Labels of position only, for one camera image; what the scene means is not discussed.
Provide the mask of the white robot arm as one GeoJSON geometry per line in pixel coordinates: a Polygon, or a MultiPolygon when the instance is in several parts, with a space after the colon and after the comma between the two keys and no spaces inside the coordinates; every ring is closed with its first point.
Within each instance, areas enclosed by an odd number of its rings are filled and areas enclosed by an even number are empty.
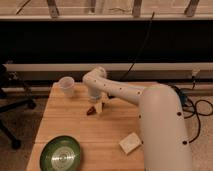
{"type": "Polygon", "coordinates": [[[183,109],[174,89],[159,83],[136,86],[112,81],[103,67],[86,73],[82,81],[92,100],[105,92],[138,106],[146,171],[193,171],[183,109]]]}

